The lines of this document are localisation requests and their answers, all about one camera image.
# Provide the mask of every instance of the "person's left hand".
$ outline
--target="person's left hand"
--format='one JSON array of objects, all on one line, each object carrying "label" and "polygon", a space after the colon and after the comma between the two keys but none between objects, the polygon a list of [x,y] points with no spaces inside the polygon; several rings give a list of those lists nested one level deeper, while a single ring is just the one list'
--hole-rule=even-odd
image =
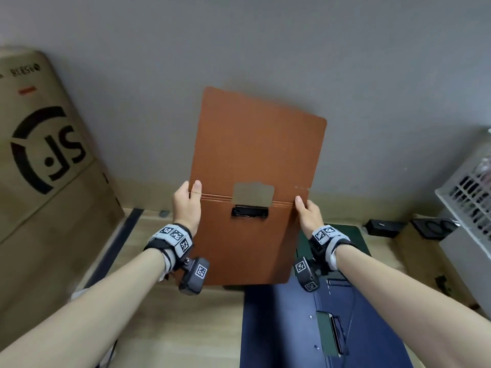
[{"label": "person's left hand", "polygon": [[191,189],[191,197],[189,197],[189,182],[186,181],[174,193],[172,205],[174,206],[174,223],[179,223],[186,226],[191,235],[196,235],[198,231],[199,220],[201,218],[201,182],[194,182]]}]

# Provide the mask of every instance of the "sf logo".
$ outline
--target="sf logo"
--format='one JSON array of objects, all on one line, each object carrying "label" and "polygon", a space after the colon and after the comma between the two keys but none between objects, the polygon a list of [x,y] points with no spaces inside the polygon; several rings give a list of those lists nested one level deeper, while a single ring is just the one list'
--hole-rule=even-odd
[{"label": "sf logo", "polygon": [[[46,120],[56,117],[66,117],[63,108],[59,106],[53,106],[41,108],[37,111],[34,111],[17,126],[12,137],[27,140],[29,135],[34,129],[36,129],[38,125],[44,123]],[[77,156],[71,157],[71,160],[74,164],[80,163],[85,158],[86,152],[83,149],[82,144],[80,142],[71,142],[67,139],[67,134],[74,131],[75,130],[71,125],[67,125],[61,128],[58,131],[57,135],[58,142],[51,135],[44,137],[44,140],[46,141],[48,147],[51,149],[52,152],[52,155],[46,156],[44,158],[44,165],[46,165],[46,167],[48,168],[52,167],[54,165],[54,159],[56,158],[60,166],[57,171],[48,175],[51,181],[60,179],[70,169],[70,163],[63,155],[63,152],[58,146],[58,143],[64,148],[70,150],[79,150],[79,154]],[[21,172],[24,179],[41,194],[46,195],[48,192],[50,192],[53,189],[53,186],[46,183],[34,171],[32,164],[28,159],[28,153],[25,146],[15,142],[11,142],[10,146],[12,148],[12,154],[14,156],[17,168],[19,168],[19,171]]]}]

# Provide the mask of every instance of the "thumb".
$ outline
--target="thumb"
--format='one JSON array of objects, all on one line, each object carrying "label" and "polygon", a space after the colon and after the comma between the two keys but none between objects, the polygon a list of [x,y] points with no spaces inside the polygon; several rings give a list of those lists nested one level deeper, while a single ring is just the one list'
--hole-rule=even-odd
[{"label": "thumb", "polygon": [[197,180],[191,189],[191,201],[199,202],[201,199],[201,182]]},{"label": "thumb", "polygon": [[295,208],[297,208],[297,211],[298,213],[300,213],[300,215],[307,211],[302,198],[299,196],[295,197]]}]

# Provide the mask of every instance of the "forearm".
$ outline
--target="forearm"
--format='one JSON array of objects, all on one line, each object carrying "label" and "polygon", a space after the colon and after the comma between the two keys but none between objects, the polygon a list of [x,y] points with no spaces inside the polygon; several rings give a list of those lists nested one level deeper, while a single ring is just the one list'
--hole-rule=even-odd
[{"label": "forearm", "polygon": [[338,268],[426,367],[491,366],[491,323],[407,275],[341,245]]},{"label": "forearm", "polygon": [[148,249],[0,353],[0,366],[96,366],[165,270]]}]

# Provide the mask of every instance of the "hand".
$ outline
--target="hand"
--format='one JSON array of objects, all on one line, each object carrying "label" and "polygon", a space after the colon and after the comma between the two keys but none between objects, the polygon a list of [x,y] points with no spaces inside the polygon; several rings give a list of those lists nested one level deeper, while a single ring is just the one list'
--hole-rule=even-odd
[{"label": "hand", "polygon": [[319,207],[310,200],[307,200],[306,208],[302,198],[299,196],[295,197],[295,208],[297,208],[298,214],[300,215],[300,226],[302,227],[305,236],[307,236],[307,239],[310,239],[312,233],[324,225],[321,211],[319,210]]},{"label": "hand", "polygon": [[191,235],[196,235],[198,231],[199,220],[201,218],[201,182],[197,180],[191,189],[189,197],[189,182],[186,181],[174,193],[172,205],[174,207],[174,223],[186,226]]}]

